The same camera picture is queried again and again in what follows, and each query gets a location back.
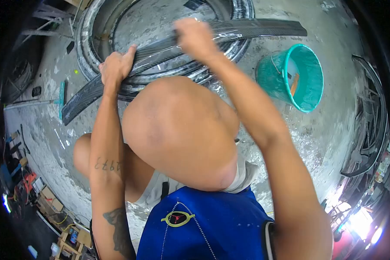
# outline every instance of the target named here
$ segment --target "jordan logo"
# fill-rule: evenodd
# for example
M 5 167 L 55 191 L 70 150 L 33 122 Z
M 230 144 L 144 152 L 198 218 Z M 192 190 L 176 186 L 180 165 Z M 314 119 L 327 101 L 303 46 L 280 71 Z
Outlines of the jordan logo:
M 165 218 L 162 218 L 161 221 L 166 221 L 169 226 L 177 228 L 188 223 L 194 216 L 195 214 L 189 215 L 183 211 L 172 211 Z

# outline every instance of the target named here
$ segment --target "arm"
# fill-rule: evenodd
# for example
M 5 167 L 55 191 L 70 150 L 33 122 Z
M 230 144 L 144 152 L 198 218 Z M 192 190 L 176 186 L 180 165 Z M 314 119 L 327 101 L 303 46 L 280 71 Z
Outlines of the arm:
M 135 259 L 125 213 L 123 134 L 117 108 L 117 92 L 130 72 L 135 46 L 125 55 L 107 57 L 99 68 L 104 93 L 91 135 L 90 171 L 93 235 L 97 252 L 104 259 Z
M 270 97 L 218 50 L 208 24 L 182 19 L 175 26 L 182 49 L 224 82 L 240 121 L 263 154 L 275 207 L 277 258 L 330 259 L 333 242 L 328 216 Z

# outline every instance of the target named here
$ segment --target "light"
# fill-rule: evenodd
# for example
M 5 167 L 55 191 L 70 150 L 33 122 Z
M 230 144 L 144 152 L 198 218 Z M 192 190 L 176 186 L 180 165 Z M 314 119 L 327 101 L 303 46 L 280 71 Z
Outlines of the light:
M 382 228 L 379 228 L 378 230 L 376 230 L 374 232 L 373 237 L 371 238 L 371 243 L 373 243 L 373 244 L 377 243 L 377 241 L 379 240 L 382 232 L 383 232 Z
M 338 209 L 341 211 L 341 212 L 344 212 L 348 209 L 351 208 L 351 205 L 349 205 L 347 202 L 342 202 L 341 204 L 339 204 L 338 206 Z
M 11 210 L 9 208 L 9 205 L 7 204 L 7 195 L 3 193 L 3 205 L 6 207 L 7 211 L 10 213 Z
M 350 216 L 349 227 L 361 237 L 361 240 L 364 240 L 367 238 L 372 222 L 373 219 L 370 214 L 364 208 L 361 208 L 357 213 Z

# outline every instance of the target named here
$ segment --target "number tattoo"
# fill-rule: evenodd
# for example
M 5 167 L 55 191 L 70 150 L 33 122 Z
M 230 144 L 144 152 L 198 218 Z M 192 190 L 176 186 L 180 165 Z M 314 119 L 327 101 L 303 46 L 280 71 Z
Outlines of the number tattoo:
M 106 170 L 107 162 L 108 162 L 108 160 L 106 160 L 106 162 L 103 163 L 103 168 L 102 168 L 102 170 L 104 170 L 104 171 Z
M 98 165 L 98 160 L 100 159 L 101 157 L 99 157 L 98 159 L 97 159 L 97 163 L 95 164 L 95 166 L 94 166 L 94 169 L 96 169 L 96 170 L 98 170 L 99 168 L 97 168 L 97 165 Z
M 100 159 L 101 159 L 101 157 L 99 157 L 99 158 L 97 159 L 97 162 L 96 162 L 96 164 L 94 165 L 94 169 L 96 169 L 96 170 L 102 169 L 102 170 L 104 170 L 104 171 L 107 170 L 107 163 L 108 163 L 109 161 L 106 160 L 105 163 L 101 164 L 102 167 L 99 167 L 99 165 L 100 165 L 99 160 L 100 160 Z M 118 162 L 116 162 L 116 163 L 117 163 L 117 171 L 120 171 L 120 170 L 121 170 L 121 167 L 122 167 L 122 165 L 123 165 L 123 163 L 120 162 L 120 161 L 118 161 Z M 111 161 L 111 164 L 110 164 L 110 171 L 114 171 L 114 170 L 116 170 L 115 167 L 114 167 L 114 161 Z

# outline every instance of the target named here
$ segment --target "person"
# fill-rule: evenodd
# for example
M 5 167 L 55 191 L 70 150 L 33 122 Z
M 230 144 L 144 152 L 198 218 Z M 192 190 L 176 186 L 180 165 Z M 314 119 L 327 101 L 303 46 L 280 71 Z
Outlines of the person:
M 220 52 L 207 23 L 185 18 L 175 28 L 182 50 L 223 81 L 236 111 L 174 76 L 148 84 L 120 124 L 117 92 L 136 46 L 107 57 L 93 132 L 77 140 L 73 154 L 90 181 L 99 259 L 330 259 L 328 216 L 269 96 Z M 275 221 L 250 189 L 258 169 L 237 151 L 239 122 L 263 154 Z M 154 206 L 137 256 L 125 200 Z

